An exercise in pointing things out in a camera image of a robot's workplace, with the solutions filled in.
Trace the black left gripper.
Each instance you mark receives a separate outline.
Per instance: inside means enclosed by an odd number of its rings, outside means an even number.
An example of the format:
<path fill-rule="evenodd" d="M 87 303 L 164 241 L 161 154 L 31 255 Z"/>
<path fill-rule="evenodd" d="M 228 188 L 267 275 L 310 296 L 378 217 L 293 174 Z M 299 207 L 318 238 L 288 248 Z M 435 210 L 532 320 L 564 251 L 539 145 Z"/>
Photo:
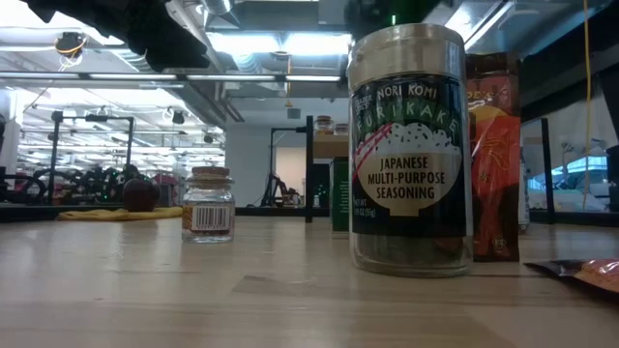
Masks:
<path fill-rule="evenodd" d="M 45 23 L 56 13 L 70 16 L 101 35 L 124 41 L 135 53 L 145 53 L 156 72 L 166 69 L 207 69 L 207 47 L 168 13 L 168 0 L 24 0 Z"/>

